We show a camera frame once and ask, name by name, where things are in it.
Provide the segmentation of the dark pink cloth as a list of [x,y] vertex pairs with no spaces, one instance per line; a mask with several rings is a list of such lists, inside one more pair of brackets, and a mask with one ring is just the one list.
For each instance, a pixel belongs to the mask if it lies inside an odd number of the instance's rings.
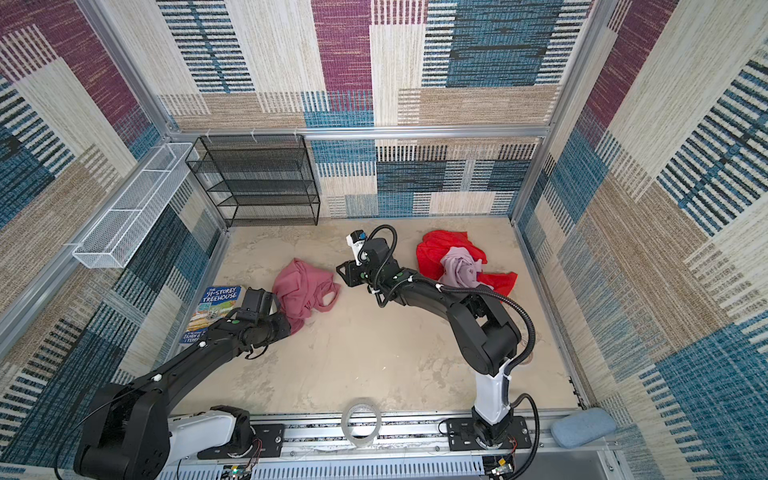
[[272,287],[292,334],[303,328],[315,310],[330,311],[340,291],[341,285],[331,272],[299,259],[293,259],[277,275]]

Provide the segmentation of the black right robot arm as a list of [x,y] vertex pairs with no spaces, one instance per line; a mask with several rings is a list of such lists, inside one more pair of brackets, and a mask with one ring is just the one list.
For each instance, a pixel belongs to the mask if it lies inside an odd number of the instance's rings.
[[448,286],[400,266],[394,258],[397,232],[390,225],[379,225],[371,233],[355,230],[346,242],[353,258],[336,271],[348,287],[365,285],[381,308],[397,303],[448,322],[463,359],[475,372],[471,413],[477,442],[483,448],[500,446],[519,404],[509,400],[510,375],[535,346],[536,330],[528,313],[487,286]]

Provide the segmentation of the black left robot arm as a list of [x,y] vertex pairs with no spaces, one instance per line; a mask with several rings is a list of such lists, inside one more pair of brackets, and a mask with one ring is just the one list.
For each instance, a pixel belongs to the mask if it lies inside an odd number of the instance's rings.
[[217,406],[173,420],[179,402],[229,361],[288,337],[290,323],[276,296],[248,289],[241,306],[216,320],[193,345],[126,385],[97,391],[84,419],[73,462],[92,479],[155,479],[169,464],[211,450],[249,455],[255,433],[246,410]]

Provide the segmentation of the red cloth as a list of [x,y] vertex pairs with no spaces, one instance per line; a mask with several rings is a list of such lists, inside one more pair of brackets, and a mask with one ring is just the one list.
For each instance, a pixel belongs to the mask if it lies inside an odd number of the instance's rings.
[[487,256],[483,250],[477,248],[469,240],[466,232],[434,230],[426,233],[416,248],[419,272],[423,276],[439,282],[443,274],[441,259],[451,247],[464,247],[475,260],[482,262],[483,270],[478,275],[478,279],[481,281],[479,286],[485,285],[504,296],[512,292],[517,282],[517,274],[514,272],[506,274],[485,273],[484,266],[488,263]]

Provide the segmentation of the light lilac cloth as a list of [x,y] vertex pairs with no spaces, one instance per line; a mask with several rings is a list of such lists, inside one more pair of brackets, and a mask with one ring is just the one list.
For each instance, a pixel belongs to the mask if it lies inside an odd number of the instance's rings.
[[478,275],[482,262],[475,260],[464,247],[451,247],[441,259],[443,274],[439,282],[451,287],[476,288],[481,284]]

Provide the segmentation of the treehouse children's book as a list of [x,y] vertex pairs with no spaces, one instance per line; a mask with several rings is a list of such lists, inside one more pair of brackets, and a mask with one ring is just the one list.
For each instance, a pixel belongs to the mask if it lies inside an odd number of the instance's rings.
[[241,305],[243,296],[243,286],[208,287],[180,338],[179,346],[187,348],[200,340],[213,323]]

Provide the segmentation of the clear tape roll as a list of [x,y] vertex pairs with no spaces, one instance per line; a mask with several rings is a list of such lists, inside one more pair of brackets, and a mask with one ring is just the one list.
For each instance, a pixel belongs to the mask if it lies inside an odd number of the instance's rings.
[[353,399],[342,412],[340,428],[343,437],[356,449],[371,447],[379,437],[383,417],[371,398]]

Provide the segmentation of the blue grey sponge pad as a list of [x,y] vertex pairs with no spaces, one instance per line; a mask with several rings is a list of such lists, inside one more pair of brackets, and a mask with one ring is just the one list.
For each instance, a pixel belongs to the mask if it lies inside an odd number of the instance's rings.
[[559,447],[573,449],[612,434],[616,429],[617,424],[608,412],[590,408],[555,421],[550,432]]

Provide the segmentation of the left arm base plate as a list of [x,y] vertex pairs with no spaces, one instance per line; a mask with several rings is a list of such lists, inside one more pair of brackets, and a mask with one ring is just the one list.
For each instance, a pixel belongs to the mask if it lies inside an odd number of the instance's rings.
[[228,443],[196,454],[198,460],[276,458],[281,455],[284,424],[236,426]]

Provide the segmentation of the aluminium front rail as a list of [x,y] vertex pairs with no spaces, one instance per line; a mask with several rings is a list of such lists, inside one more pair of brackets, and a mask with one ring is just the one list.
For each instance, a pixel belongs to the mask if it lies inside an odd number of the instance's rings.
[[466,412],[382,412],[357,403],[342,414],[177,415],[147,437],[127,479],[629,479],[613,435],[571,449],[552,428],[564,411],[523,409],[500,444],[483,445]]

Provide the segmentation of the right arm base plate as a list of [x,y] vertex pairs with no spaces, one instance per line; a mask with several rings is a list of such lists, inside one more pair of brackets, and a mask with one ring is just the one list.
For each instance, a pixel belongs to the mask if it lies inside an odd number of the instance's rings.
[[473,418],[453,417],[439,422],[438,432],[448,439],[450,451],[470,450],[512,450],[530,449],[533,446],[531,434],[533,431],[527,426],[522,416],[513,416],[505,431],[493,444],[486,444],[479,439],[475,430]]

